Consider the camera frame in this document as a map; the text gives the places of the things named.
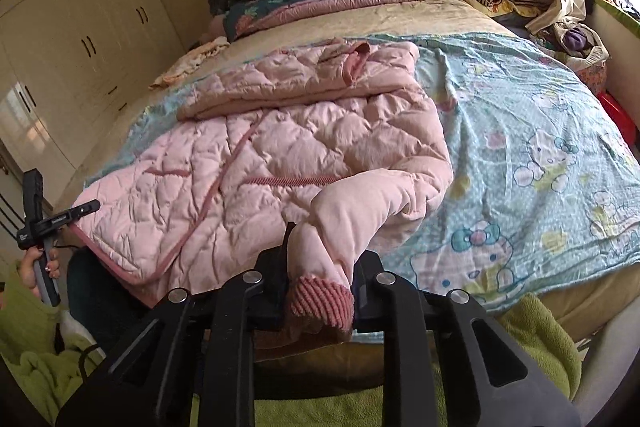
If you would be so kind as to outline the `left hand with painted nails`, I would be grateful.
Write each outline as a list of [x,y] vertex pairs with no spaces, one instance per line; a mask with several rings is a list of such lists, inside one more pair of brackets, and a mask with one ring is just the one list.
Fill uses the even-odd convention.
[[[37,298],[40,298],[40,290],[37,284],[36,277],[36,265],[39,259],[43,256],[44,250],[39,247],[29,248],[24,254],[24,257],[18,268],[18,274],[20,274],[21,281],[25,287],[27,287]],[[52,280],[57,280],[61,275],[60,270],[60,256],[58,250],[53,248],[49,253],[49,260],[44,268],[47,276]]]

